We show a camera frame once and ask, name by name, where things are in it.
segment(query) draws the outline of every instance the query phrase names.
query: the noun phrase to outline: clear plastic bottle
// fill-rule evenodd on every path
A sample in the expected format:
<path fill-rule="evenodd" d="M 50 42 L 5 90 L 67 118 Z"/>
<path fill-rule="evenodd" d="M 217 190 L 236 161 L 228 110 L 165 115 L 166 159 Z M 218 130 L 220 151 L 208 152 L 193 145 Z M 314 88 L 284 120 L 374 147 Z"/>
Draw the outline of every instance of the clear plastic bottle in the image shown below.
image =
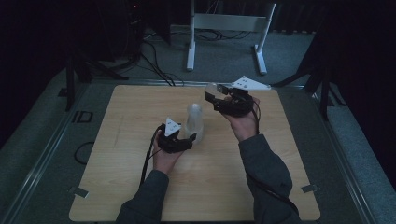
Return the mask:
<path fill-rule="evenodd" d="M 187 121 L 184 126 L 185 138 L 189 138 L 192 134 L 197 133 L 194 144 L 201 142 L 204 135 L 204 119 L 202 107 L 198 104 L 187 106 Z"/>

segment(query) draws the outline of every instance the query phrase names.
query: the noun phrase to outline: black tape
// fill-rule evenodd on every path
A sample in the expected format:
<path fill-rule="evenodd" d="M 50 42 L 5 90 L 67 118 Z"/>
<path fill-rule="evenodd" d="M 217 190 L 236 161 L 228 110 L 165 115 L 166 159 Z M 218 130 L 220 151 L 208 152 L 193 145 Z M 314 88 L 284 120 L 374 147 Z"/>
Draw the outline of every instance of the black tape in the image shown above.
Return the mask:
<path fill-rule="evenodd" d="M 310 191 L 315 192 L 319 190 L 319 188 L 316 185 L 307 185 L 305 187 L 302 187 L 301 189 L 303 190 L 303 193 L 307 193 Z"/>
<path fill-rule="evenodd" d="M 75 123 L 89 123 L 89 122 L 91 122 L 92 117 L 93 117 L 93 113 L 92 112 L 76 111 L 76 114 L 73 117 L 72 123 L 74 123 L 74 122 Z"/>
<path fill-rule="evenodd" d="M 89 194 L 87 190 L 81 188 L 75 188 L 75 187 L 71 187 L 69 193 L 75 194 L 82 198 L 87 198 Z"/>

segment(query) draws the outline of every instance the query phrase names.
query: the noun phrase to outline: table surface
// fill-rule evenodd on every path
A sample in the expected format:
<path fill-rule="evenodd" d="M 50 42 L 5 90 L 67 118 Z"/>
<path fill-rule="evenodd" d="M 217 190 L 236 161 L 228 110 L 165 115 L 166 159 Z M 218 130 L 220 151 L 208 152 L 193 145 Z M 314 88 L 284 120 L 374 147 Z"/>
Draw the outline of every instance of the table surface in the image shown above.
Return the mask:
<path fill-rule="evenodd" d="M 204 137 L 178 160 L 170 174 L 163 205 L 163 221 L 253 220 L 253 197 L 229 122 L 205 101 L 204 87 L 117 86 L 94 143 L 79 187 L 88 197 L 76 196 L 70 210 L 74 221 L 112 221 L 120 206 L 137 192 L 142 167 L 156 128 L 167 117 L 184 124 L 187 106 L 204 109 Z M 290 199 L 300 218 L 320 217 L 299 151 L 278 94 L 251 91 L 261 100 L 260 131 L 290 170 Z M 183 129 L 179 138 L 184 138 Z"/>

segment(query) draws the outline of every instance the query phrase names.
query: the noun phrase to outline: white tracking marker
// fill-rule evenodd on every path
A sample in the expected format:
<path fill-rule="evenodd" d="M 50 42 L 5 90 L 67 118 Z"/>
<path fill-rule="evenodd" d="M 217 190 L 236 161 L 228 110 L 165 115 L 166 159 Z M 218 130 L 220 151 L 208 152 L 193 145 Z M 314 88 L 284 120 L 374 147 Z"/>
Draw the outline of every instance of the white tracking marker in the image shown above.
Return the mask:
<path fill-rule="evenodd" d="M 165 134 L 164 134 L 166 137 L 171 135 L 172 133 L 177 132 L 180 129 L 181 129 L 181 125 L 179 125 L 178 123 L 172 121 L 169 118 L 166 119 Z"/>
<path fill-rule="evenodd" d="M 234 88 L 245 90 L 245 91 L 269 91 L 271 90 L 270 85 L 262 84 L 258 81 L 252 80 L 245 76 L 239 78 L 235 82 L 232 83 Z"/>

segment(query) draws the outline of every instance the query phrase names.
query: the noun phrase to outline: gray jacket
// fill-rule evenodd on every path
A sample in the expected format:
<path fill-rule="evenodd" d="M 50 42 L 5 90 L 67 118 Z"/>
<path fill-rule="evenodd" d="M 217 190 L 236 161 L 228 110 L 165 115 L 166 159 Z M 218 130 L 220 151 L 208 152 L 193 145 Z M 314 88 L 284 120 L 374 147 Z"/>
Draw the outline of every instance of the gray jacket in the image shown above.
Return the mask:
<path fill-rule="evenodd" d="M 301 223 L 289 204 L 261 187 L 264 184 L 286 198 L 292 187 L 288 168 L 271 150 L 264 135 L 258 134 L 240 142 L 239 149 L 247 172 L 247 184 L 254 198 L 255 223 Z M 122 205 L 117 223 L 160 223 L 168 183 L 166 174 L 151 171 L 132 200 Z"/>

